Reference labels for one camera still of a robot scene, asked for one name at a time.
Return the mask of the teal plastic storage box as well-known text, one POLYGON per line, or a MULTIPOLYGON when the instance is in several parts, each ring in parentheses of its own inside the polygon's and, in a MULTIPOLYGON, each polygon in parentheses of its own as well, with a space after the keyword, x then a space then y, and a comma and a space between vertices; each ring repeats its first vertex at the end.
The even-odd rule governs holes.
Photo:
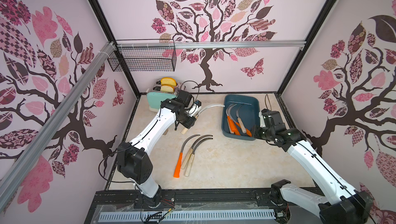
POLYGON ((259 101, 255 97, 245 95, 226 95, 224 99, 221 129, 225 137, 243 141, 254 141, 255 138, 242 134, 235 125, 236 110, 243 103, 239 114, 246 129, 252 133, 255 125, 259 125, 259 101))

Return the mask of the orange handle sickle boxed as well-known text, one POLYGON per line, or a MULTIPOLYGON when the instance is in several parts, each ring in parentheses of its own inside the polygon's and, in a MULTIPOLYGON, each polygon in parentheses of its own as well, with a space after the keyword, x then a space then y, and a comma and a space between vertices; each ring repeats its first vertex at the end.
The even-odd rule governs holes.
POLYGON ((246 129, 245 127, 240 126, 240 124, 238 122, 235 122, 235 125, 238 127, 238 129, 240 130, 240 132, 242 134, 252 137, 252 134, 249 129, 246 129))

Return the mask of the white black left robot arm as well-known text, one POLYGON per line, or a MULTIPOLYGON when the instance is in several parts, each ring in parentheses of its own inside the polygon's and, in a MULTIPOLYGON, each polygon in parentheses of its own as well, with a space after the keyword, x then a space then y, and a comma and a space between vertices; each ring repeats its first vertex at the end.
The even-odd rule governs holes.
POLYGON ((153 164, 150 154, 154 146, 175 122, 186 129, 192 127, 201 108, 199 100, 189 108, 177 98, 167 99, 161 103, 156 116, 143 131, 117 148, 118 172, 135 183, 143 196, 153 199, 160 193, 160 186, 151 176, 153 164))

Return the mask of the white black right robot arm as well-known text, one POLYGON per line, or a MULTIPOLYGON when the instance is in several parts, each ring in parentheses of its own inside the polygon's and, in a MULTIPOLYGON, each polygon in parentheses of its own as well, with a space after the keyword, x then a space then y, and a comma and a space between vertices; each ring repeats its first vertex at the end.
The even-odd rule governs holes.
POLYGON ((260 125, 254 127, 254 137, 291 155, 323 193, 318 195, 281 180, 271 186, 270 199, 274 204, 294 203, 324 224, 365 224, 371 218, 373 198, 341 178, 298 129, 287 129, 277 111, 263 109, 258 116, 260 125))

